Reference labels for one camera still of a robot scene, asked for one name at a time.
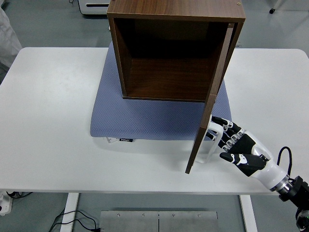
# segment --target robot finger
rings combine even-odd
[[[219,124],[220,126],[223,127],[224,131],[227,131],[229,128],[232,129],[235,133],[238,133],[242,130],[241,127],[237,126],[236,123],[231,122],[227,119],[221,118],[221,117],[216,117],[216,116],[212,116],[211,120],[214,123]]]

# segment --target power cord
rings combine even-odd
[[[280,163],[280,159],[281,159],[281,155],[282,155],[282,152],[287,149],[288,152],[289,152],[289,168],[288,168],[288,175],[290,176],[291,175],[291,170],[292,170],[292,151],[291,149],[288,147],[288,146],[284,146],[283,148],[281,148],[279,154],[278,154],[278,161],[277,161],[277,165],[279,166],[279,163]]]
[[[63,209],[62,212],[61,212],[57,217],[55,217],[55,220],[54,220],[54,222],[53,222],[53,225],[52,225],[51,228],[49,229],[49,232],[51,232],[51,231],[53,230],[53,228],[54,228],[56,225],[67,225],[67,224],[70,224],[70,223],[72,223],[72,222],[74,222],[74,221],[78,221],[78,222],[81,224],[81,226],[84,227],[86,230],[89,230],[89,231],[92,231],[92,232],[100,232],[100,231],[101,231],[101,228],[97,228],[96,221],[95,221],[93,218],[90,218],[90,217],[86,216],[83,212],[81,212],[81,211],[79,211],[79,210],[74,210],[74,211],[70,211],[70,212],[64,213],[64,210],[65,210],[65,209]],[[94,229],[89,229],[89,228],[87,228],[86,226],[84,226],[84,225],[82,224],[82,222],[81,222],[79,219],[74,219],[74,220],[72,220],[72,221],[70,221],[70,222],[67,222],[67,223],[63,223],[63,222],[55,223],[56,220],[57,220],[60,216],[63,216],[63,215],[65,215],[65,214],[70,214],[70,213],[73,213],[73,212],[81,213],[81,214],[84,215],[86,218],[93,220],[93,222],[94,222],[94,224],[95,224],[95,228],[94,228]]]
[[[13,198],[13,199],[19,199],[19,198],[24,198],[24,197],[27,197],[29,196],[30,194],[32,194],[33,192],[30,192],[26,195],[23,196],[23,193],[22,194],[19,194],[19,192],[12,192],[12,193],[8,193],[6,192],[6,194],[8,194],[9,197]]]

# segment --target metal plate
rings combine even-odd
[[[217,212],[101,211],[102,232],[217,232]]]
[[[158,212],[101,211],[101,232],[158,232]]]
[[[217,232],[217,212],[159,212],[160,232]]]

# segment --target label on mat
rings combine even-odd
[[[133,139],[119,139],[121,142],[133,142]]]

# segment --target white machine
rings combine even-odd
[[[110,0],[78,0],[83,15],[106,15]]]

